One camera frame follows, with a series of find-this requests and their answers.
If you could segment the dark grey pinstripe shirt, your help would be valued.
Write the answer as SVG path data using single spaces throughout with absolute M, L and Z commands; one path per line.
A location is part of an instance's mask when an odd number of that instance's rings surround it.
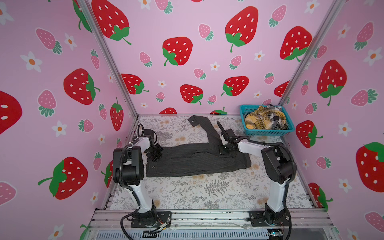
M 249 154 L 236 152 L 234 157 L 220 154 L 222 140 L 209 118 L 193 115 L 189 120 L 193 120 L 192 126 L 202 127 L 207 133 L 208 142 L 164 147 L 162 155 L 155 161 L 147 158 L 148 178 L 215 174 L 251 167 Z

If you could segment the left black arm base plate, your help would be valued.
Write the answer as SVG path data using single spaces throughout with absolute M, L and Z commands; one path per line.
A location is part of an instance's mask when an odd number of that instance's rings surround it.
M 171 226 L 172 212 L 160 211 L 137 213 L 131 221 L 131 228 L 168 228 Z

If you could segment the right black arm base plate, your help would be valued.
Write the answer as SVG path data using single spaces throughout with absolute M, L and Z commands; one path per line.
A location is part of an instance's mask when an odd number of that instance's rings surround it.
M 249 211 L 248 221 L 253 227 L 288 227 L 292 221 L 287 212 L 278 213 L 271 211 Z

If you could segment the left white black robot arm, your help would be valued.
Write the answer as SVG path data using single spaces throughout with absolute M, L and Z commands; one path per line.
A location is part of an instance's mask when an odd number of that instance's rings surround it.
M 151 129 L 145 129 L 128 145 L 116 148 L 113 152 L 113 181 L 128 190 L 137 202 L 137 212 L 133 214 L 137 220 L 157 219 L 153 200 L 141 186 L 145 175 L 142 153 L 146 154 L 147 160 L 156 161 L 164 150 L 156 140 L 156 133 Z

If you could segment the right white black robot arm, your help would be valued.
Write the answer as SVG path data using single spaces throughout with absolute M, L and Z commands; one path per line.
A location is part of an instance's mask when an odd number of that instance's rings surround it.
M 232 129 L 221 129 L 221 154 L 261 154 L 267 176 L 271 180 L 269 199 L 265 205 L 264 219 L 269 225 L 288 213 L 287 195 L 290 183 L 296 178 L 297 167 L 287 147 L 281 142 L 266 143 L 248 136 L 236 136 Z

